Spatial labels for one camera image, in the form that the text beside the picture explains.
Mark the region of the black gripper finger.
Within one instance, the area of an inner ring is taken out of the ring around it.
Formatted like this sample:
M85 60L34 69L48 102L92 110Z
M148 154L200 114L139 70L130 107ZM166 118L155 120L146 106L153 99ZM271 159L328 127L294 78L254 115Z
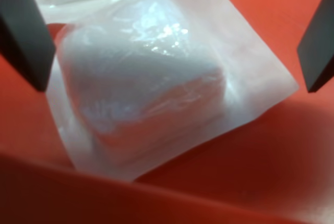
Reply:
M1 55L37 91L46 91L55 50L35 0L1 0Z
M333 77L333 0L321 0L297 53L307 91L318 91Z

